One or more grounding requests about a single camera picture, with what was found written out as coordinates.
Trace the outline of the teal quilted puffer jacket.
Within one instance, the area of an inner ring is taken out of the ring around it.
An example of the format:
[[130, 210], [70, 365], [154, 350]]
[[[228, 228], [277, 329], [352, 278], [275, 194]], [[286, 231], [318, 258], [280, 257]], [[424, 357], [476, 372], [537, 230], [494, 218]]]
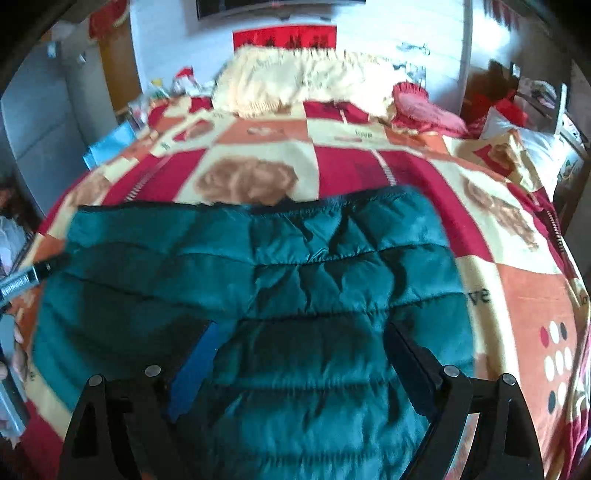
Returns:
[[169, 368], [217, 327], [214, 362], [175, 427], [196, 479], [397, 479], [428, 423], [384, 330], [473, 368], [454, 254], [409, 187], [274, 207], [84, 208], [65, 250], [32, 362], [68, 408], [90, 376]]

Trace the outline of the red cream patterned bed blanket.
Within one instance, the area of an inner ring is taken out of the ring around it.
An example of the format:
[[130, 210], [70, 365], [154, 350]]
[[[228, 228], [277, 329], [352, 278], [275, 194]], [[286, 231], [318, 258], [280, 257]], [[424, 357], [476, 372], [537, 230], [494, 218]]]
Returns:
[[[349, 103], [304, 102], [242, 119], [207, 98], [163, 101], [134, 144], [61, 195], [24, 263], [67, 254], [72, 220], [84, 208], [274, 207], [398, 186], [431, 202], [455, 257], [473, 334], [473, 368], [457, 367], [470, 378], [516, 378], [542, 479], [588, 477], [581, 457], [590, 438], [589, 294], [516, 133], [466, 159], [436, 132], [410, 134]], [[58, 478], [78, 402], [68, 408], [32, 362], [45, 281], [12, 306], [30, 352], [31, 421], [17, 448], [22, 479]], [[463, 479], [477, 419], [468, 418], [444, 479]]]

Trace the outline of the white pillow with pattern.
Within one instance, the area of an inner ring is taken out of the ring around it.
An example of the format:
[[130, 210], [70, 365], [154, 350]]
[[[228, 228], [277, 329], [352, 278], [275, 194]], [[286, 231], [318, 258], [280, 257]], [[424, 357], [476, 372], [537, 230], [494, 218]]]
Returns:
[[492, 139], [516, 128], [544, 188], [553, 201], [566, 200], [574, 192], [584, 166], [583, 138], [565, 113], [560, 134], [543, 133], [512, 124], [495, 108], [487, 114], [481, 139]]

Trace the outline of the light blue bag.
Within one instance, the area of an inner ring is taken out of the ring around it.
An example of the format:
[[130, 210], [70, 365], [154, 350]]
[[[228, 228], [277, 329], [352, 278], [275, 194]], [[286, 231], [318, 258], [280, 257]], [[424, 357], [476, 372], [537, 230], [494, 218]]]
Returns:
[[106, 136], [89, 146], [83, 156], [87, 168], [93, 170], [111, 160], [131, 145], [135, 138], [135, 132], [130, 122], [123, 122]]

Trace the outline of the grey wardrobe cabinet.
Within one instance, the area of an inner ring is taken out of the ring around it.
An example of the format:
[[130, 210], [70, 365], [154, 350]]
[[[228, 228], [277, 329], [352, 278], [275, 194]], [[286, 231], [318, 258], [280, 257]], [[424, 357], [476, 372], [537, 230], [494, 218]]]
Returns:
[[44, 217], [90, 170], [89, 146], [117, 126], [99, 49], [34, 47], [1, 97], [1, 158]]

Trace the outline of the pink ruffled pillow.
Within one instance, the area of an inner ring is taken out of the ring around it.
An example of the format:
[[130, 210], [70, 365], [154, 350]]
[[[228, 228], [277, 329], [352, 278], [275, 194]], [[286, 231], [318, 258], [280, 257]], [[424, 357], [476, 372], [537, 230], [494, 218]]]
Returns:
[[396, 114], [392, 124], [420, 133], [437, 132], [455, 138], [469, 135], [465, 121], [458, 115], [432, 103], [429, 93], [420, 85], [400, 82], [393, 89]]

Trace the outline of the santa plush toy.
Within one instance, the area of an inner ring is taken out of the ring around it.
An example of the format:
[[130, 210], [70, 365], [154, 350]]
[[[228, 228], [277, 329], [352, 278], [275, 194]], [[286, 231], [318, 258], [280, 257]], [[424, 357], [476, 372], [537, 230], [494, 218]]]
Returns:
[[172, 79], [170, 87], [172, 96], [199, 96], [201, 92], [200, 83], [194, 78], [192, 67], [183, 67]]

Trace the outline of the cream folded quilt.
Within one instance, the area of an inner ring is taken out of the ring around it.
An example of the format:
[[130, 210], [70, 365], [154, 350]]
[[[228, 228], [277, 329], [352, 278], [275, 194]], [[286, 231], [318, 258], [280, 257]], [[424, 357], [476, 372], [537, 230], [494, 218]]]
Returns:
[[246, 45], [217, 77], [211, 101], [214, 108], [242, 117], [304, 101], [349, 102], [385, 117], [394, 85], [407, 79], [404, 68], [365, 53]]

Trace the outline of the wooden door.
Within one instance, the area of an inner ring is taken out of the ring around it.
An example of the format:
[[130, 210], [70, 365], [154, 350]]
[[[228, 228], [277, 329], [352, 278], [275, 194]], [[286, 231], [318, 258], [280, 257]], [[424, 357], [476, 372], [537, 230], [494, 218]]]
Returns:
[[130, 23], [112, 30], [98, 46], [111, 104], [115, 112], [120, 112], [141, 93]]

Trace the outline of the red hanging door decoration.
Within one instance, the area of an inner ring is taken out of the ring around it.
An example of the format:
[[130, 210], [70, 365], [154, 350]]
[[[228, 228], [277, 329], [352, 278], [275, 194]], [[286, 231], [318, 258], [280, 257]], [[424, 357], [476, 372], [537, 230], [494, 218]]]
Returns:
[[122, 25], [129, 15], [129, 0], [109, 0], [89, 16], [88, 36], [100, 40]]

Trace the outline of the red Chinese character banner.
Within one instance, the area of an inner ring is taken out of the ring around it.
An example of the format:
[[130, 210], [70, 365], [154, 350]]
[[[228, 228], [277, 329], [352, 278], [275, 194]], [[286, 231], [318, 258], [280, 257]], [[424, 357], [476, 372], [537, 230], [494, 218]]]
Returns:
[[233, 49], [245, 45], [283, 49], [337, 48], [337, 27], [334, 25], [283, 25], [232, 33]]

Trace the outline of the black wall television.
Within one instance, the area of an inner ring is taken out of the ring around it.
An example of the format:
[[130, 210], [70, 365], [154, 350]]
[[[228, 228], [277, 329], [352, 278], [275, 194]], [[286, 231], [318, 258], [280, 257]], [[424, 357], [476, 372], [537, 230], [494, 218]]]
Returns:
[[288, 8], [304, 6], [344, 6], [365, 4], [365, 0], [197, 0], [197, 19], [228, 16], [238, 13], [271, 10], [287, 12]]

